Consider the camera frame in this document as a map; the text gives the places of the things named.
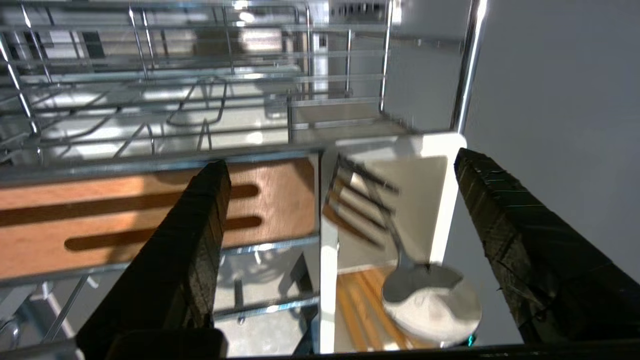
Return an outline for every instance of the metal wire basket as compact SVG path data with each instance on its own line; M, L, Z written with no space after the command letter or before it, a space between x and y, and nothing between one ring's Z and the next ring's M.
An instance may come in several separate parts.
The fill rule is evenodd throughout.
M485 9L486 0L472 1L465 38L425 40L394 34L398 0L2 1L0 179L167 170L194 158L416 133L385 111L393 43L461 54L450 128L461 133ZM372 66L354 69L355 58ZM125 266L0 282L45 289L79 279L44 345L13 356L73 353L70 343L46 344L90 274Z

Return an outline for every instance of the chrome rod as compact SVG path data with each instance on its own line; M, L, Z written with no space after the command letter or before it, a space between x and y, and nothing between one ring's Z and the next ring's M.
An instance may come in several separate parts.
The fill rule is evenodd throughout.
M277 313L278 311L295 309L297 307L318 305L319 301L320 295L318 294L300 295L298 297L290 299L273 300L262 302L259 304L248 305L242 307L241 309L233 307L230 309L214 311L211 318L215 321L240 317L246 318L249 316Z
M58 334L58 331L62 326L62 322L65 321L65 319L67 318L67 315L69 314L69 310L71 310L71 307L76 302L76 299L78 298L78 295L80 294L80 291L82 290L88 278L89 278L89 275L83 275L80 278L80 280L78 280L76 287L73 289L73 291L71 291L71 295L69 295L69 299L67 299L67 302L60 310L60 314L58 314L55 321L53 321L53 324L47 331L47 334L44 336L44 338L42 338L41 343L50 342Z
M20 99L22 110L25 116L30 118L33 116L33 110L31 109L29 99L24 95L24 92L22 91L22 83L20 82L19 77L20 75L18 74L15 66L13 66L9 47L2 33L0 33L0 51L2 52L2 57L4 59L4 62L6 63L7 71L9 72L9 76L11 77L11 81L13 82L13 87L18 91L18 98Z
M36 36L36 33L34 33L33 30L31 29L31 20L29 20L27 9L24 7L23 4L21 4L20 7L22 8L22 14L24 16L24 23L27 25L27 28L29 28L29 34L31 35L31 39L33 40L33 45L36 48L36 53L38 53L38 57L40 58L40 60L44 61L44 55L42 54L42 49L40 48L40 41L38 41L38 37ZM47 68L47 65L43 63L42 68L44 69L45 76L47 76L47 80L49 81L49 83L51 83L51 74L49 73L49 69Z
M305 9L305 13L307 14L307 75L309 75L309 77L312 77L314 72L313 72L313 59L311 57L311 53L313 51L313 38L311 35L311 12L309 10L309 6L306 7ZM312 90L312 85L311 85L311 81L309 81L307 83L307 91L311 92Z
M345 92L349 92L349 87L350 87L350 83L349 83L349 77L351 75L351 41L353 40L353 31L351 29L349 29L349 32L347 33L347 64L346 64L346 68L344 70L346 76L347 76L347 81L345 82L344 85L344 91Z
M151 67L154 68L156 66L156 59L154 56L154 47L151 40L151 32L149 31L149 23L147 22L147 11L141 10L140 14L142 15L142 24L145 27L145 34L147 34L147 45L149 46L149 56L151 56Z
M20 99L20 105L22 106L22 111L24 112L25 116L30 119L29 130L31 131L31 133L26 136L29 136L33 139L38 139L42 134L42 130L40 129L40 123L32 119L34 115L33 115L33 109L31 107L31 103L29 102L29 98L27 98L22 92L22 83L20 82L20 75L17 69L13 66L11 62L11 58L10 58L11 54L9 53L9 47L7 46L6 39L4 38L4 35L2 33L0 33L0 52L2 52L4 62L6 63L6 69L9 72L9 75L13 82L13 87L18 91L18 98ZM18 134L17 136L13 136L12 138L22 139L25 137L24 135L25 134Z
M471 91L476 76L480 45L484 35L488 0L473 0L469 11L467 34L460 66L460 78L456 91L456 102L451 115L451 130L458 134L465 132Z
M314 33L343 33L348 31L349 29L353 29L354 31L366 31L366 32L380 32L383 33L386 31L386 27L379 24L311 24L308 27L306 24L247 24L244 21L240 22L231 22L228 25L229 28L238 28L238 29L272 29L279 28L283 31L291 31L291 32L306 32L308 29L313 31ZM33 31L114 31L120 30L122 25L120 24L100 24L100 25L68 25L68 24L58 24L55 26L51 25L32 25L31 27ZM224 25L215 25L215 24L207 24L207 25L198 25L198 24L190 24L190 25L149 25L149 30L161 31L161 30L208 30L208 29L224 29ZM0 31L29 31L29 28L26 26L18 26L18 25L0 25Z
M136 29L136 16L133 13L133 9L129 6L129 18L131 19L131 26L133 27L133 36L136 38L136 46L138 47L138 54L140 55L140 64L142 65L142 72L145 73L145 79L149 78L147 73L147 64L145 64L145 55L142 53L142 44L140 42L140 34Z
M391 22L393 15L393 0L389 0L387 3L387 29L385 31L385 38L383 41L385 56L382 59L382 80L380 81L380 105L378 106L378 110L380 112L385 111L385 92L387 91L387 68L389 63L389 39L391 37Z
M229 66L231 67L231 74L236 74L236 68L234 67L234 54L231 49L231 36L229 35L229 23L227 21L227 8L222 6L222 21L225 24L225 36L227 37L227 49L229 51Z

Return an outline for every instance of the wire rack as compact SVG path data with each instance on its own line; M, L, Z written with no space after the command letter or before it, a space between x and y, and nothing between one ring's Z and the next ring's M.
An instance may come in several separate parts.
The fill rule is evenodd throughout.
M332 19L353 6L325 9L314 19L322 12L314 2L54 1L0 8L5 165L313 142L339 133L317 129L393 121L383 112L393 1L356 9L368 16L347 23ZM356 34L377 45L352 49ZM333 38L346 46L330 49ZM376 58L380 71L352 72L355 56ZM320 69L323 59L341 59L344 70L329 75ZM354 94L361 82L375 94ZM305 121L304 112L319 106L359 114ZM387 126L377 133L407 131Z

